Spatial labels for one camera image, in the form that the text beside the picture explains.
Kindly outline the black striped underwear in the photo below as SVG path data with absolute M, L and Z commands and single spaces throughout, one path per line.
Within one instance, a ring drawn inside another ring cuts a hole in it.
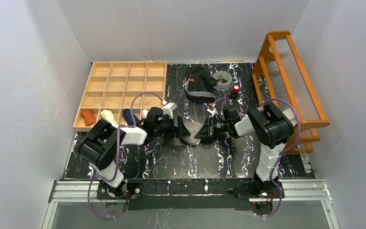
M 188 100 L 196 104 L 213 103 L 216 100 L 214 87 L 218 81 L 200 65 L 186 68 L 184 92 Z

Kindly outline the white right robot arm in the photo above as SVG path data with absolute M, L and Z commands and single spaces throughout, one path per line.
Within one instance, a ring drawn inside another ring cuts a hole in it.
M 215 135 L 227 133 L 233 138 L 255 134 L 261 143 L 259 163 L 254 178 L 249 184 L 239 184 L 234 193 L 238 198 L 265 193 L 272 201 L 281 199 L 284 193 L 278 182 L 278 165 L 282 151 L 291 135 L 294 125 L 275 104 L 266 104 L 261 109 L 252 109 L 241 116 L 232 105 L 225 107 L 219 116 L 214 110 L 194 135 L 195 139 L 211 140 Z

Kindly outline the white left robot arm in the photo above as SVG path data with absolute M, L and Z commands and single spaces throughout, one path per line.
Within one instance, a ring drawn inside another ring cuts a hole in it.
M 178 138 L 181 142 L 191 136 L 183 119 L 170 108 L 152 107 L 144 111 L 144 119 L 133 125 L 113 125 L 99 120 L 78 143 L 77 152 L 96 169 L 98 178 L 112 188 L 124 180 L 119 168 L 120 147 L 141 146 L 156 137 Z

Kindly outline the grey beige underwear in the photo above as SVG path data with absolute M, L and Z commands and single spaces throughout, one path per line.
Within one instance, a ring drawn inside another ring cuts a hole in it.
M 201 130 L 203 124 L 199 122 L 184 122 L 184 126 L 190 132 L 190 136 L 183 137 L 182 140 L 191 146 L 199 145 L 201 140 L 195 139 L 194 137 Z

